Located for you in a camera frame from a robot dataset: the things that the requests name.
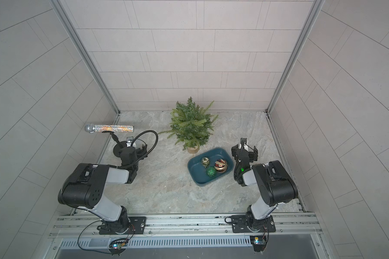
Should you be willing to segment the red gold striped ornament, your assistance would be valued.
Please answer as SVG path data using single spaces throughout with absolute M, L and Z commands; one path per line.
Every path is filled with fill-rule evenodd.
M 225 173 L 228 169 L 228 162 L 224 159 L 215 161 L 214 168 L 218 173 Z

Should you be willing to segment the green glitter ball ornament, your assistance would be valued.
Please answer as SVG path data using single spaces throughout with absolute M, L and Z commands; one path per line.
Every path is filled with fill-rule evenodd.
M 208 167 L 206 169 L 206 174 L 208 177 L 213 178 L 217 174 L 217 171 L 214 167 Z

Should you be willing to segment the gold ball ornament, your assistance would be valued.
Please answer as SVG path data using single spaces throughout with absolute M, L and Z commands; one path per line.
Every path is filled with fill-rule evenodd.
M 202 166 L 204 166 L 205 168 L 208 168 L 209 165 L 210 165 L 210 159 L 207 158 L 207 157 L 201 158 L 201 164 L 202 164 Z

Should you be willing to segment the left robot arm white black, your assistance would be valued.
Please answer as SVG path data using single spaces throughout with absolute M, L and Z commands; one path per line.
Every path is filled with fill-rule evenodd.
M 147 157 L 147 152 L 146 144 L 139 148 L 133 144 L 118 151 L 121 166 L 79 164 L 60 189 L 58 202 L 98 216 L 102 222 L 97 227 L 100 235 L 143 234 L 147 218 L 130 218 L 124 206 L 104 195 L 104 188 L 108 184 L 133 183 L 138 161 Z

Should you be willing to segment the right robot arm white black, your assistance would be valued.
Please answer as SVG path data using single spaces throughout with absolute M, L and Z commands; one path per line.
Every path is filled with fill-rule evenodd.
M 257 185 L 258 200 L 250 205 L 243 220 L 251 232 L 267 229 L 271 213 L 280 204 L 286 204 L 298 197 L 298 188 L 280 161 L 254 164 L 258 160 L 258 150 L 247 144 L 246 138 L 231 148 L 236 162 L 234 180 L 241 186 Z

